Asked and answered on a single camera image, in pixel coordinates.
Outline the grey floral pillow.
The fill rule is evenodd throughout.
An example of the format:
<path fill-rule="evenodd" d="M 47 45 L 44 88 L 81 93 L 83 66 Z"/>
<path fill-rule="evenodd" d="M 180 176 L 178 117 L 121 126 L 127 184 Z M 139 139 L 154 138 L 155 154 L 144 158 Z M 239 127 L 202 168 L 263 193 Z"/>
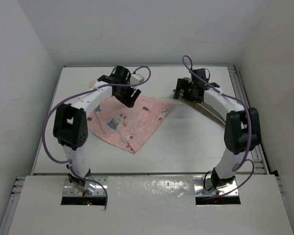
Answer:
<path fill-rule="evenodd" d="M 182 98 L 182 94 L 179 95 L 179 98 L 173 98 L 173 99 L 178 99 L 184 104 L 187 104 L 188 106 L 192 107 L 193 109 L 197 110 L 213 122 L 225 126 L 225 120 L 224 118 L 212 107 L 207 105 L 206 103 L 194 103 L 190 101 L 186 101 L 184 98 Z"/>

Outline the pink cartoon pillowcase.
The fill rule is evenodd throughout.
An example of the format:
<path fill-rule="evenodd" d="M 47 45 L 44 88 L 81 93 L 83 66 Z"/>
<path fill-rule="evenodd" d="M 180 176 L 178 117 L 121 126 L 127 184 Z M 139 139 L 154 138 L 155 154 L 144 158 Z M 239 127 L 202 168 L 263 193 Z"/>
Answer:
<path fill-rule="evenodd" d="M 139 95 L 132 108 L 110 97 L 88 117 L 88 130 L 101 140 L 135 154 L 175 108 L 172 103 Z"/>

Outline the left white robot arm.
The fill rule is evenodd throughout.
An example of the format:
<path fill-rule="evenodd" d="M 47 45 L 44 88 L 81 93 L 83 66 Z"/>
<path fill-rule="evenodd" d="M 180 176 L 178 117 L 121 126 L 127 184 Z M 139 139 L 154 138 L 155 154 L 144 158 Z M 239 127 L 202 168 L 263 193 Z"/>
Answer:
<path fill-rule="evenodd" d="M 116 66 L 110 75 L 102 75 L 86 92 L 75 95 L 77 101 L 60 102 L 53 108 L 55 119 L 53 136 L 62 146 L 66 160 L 58 161 L 65 164 L 69 170 L 69 179 L 78 189 L 85 189 L 94 180 L 88 178 L 90 169 L 85 165 L 84 144 L 88 138 L 87 118 L 100 104 L 111 98 L 116 98 L 128 108 L 134 106 L 141 91 L 136 87 L 148 79 L 136 71 Z"/>

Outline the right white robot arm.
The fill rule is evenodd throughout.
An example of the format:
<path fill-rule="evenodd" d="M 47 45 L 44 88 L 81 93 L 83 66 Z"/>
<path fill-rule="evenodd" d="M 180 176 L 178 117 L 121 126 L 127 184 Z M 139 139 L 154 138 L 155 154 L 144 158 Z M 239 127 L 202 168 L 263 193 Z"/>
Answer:
<path fill-rule="evenodd" d="M 205 103 L 223 118 L 225 151 L 213 168 L 210 180 L 214 189 L 232 183 L 236 171 L 247 160 L 248 153 L 261 142 L 258 110 L 225 94 L 217 83 L 209 81 L 205 69 L 192 70 L 190 78 L 179 78 L 173 97 L 181 97 L 192 103 Z"/>

